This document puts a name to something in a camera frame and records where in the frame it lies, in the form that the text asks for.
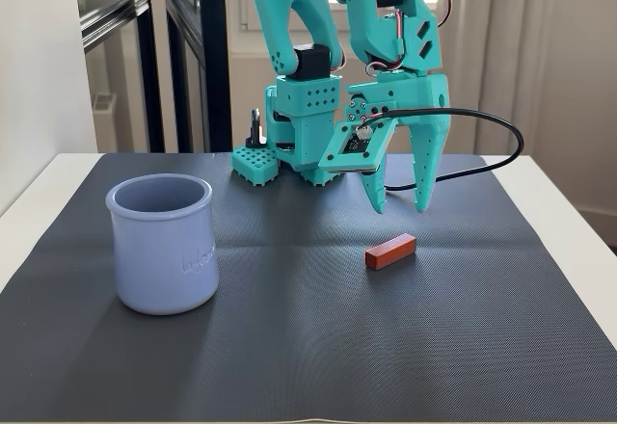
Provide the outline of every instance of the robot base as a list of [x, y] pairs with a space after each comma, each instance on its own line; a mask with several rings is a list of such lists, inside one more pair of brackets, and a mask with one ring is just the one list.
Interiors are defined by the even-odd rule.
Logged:
[[[274, 180], [279, 175], [279, 162], [276, 151], [270, 147], [251, 149], [240, 146], [231, 154], [233, 169], [254, 186], [264, 186]], [[313, 186], [324, 186], [338, 176], [338, 173], [322, 169], [311, 169], [299, 174]]]
[[279, 159], [269, 147], [237, 147], [231, 154], [231, 166], [255, 186], [263, 186], [279, 174]]

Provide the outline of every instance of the circuit board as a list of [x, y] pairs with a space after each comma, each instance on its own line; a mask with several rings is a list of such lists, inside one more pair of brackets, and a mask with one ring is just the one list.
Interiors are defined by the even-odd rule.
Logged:
[[370, 143], [370, 139], [361, 140], [360, 138], [358, 138], [358, 135], [354, 133], [349, 139], [349, 141], [347, 142], [345, 149], [343, 149], [343, 154], [366, 152], [366, 149], [368, 148], [369, 143]]

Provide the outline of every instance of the window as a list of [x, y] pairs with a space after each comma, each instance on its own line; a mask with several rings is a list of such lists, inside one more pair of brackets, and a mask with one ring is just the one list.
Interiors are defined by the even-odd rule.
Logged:
[[149, 0], [77, 0], [98, 149], [162, 152]]

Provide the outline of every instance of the cup rim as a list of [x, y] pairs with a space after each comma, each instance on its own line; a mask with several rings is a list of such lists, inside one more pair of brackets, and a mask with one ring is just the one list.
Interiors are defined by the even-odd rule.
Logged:
[[[125, 188], [133, 183], [138, 183], [140, 181], [154, 179], [154, 178], [179, 178], [184, 180], [190, 180], [194, 183], [198, 183], [203, 187], [203, 196], [197, 202], [189, 205], [188, 207], [184, 207], [177, 210], [171, 210], [166, 212], [140, 212], [137, 210], [127, 209], [122, 207], [116, 202], [116, 194], [122, 188]], [[120, 215], [121, 217], [125, 217], [126, 219], [138, 220], [142, 222], [162, 222], [168, 220], [181, 219], [182, 217], [186, 217], [200, 210], [204, 209], [210, 201], [212, 200], [212, 187], [208, 182], [202, 180], [201, 178], [197, 178], [192, 175], [185, 175], [182, 173], [156, 173], [154, 175], [145, 175], [138, 176], [136, 178], [131, 178], [130, 180], [123, 181], [121, 184], [116, 185], [112, 190], [107, 193], [107, 197], [105, 198], [105, 203], [107, 204], [107, 208], [113, 213]]]

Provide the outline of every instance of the black mat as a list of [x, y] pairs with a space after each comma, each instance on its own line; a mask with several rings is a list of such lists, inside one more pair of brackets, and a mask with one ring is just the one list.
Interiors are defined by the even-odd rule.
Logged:
[[[0, 294], [0, 420], [617, 420], [617, 353], [490, 173], [379, 216], [357, 175], [259, 189], [228, 165], [98, 163]], [[167, 318], [116, 298], [104, 204], [154, 172], [214, 188], [219, 290]], [[410, 175], [390, 157], [391, 183]], [[403, 232], [416, 256], [367, 272], [364, 248]]]

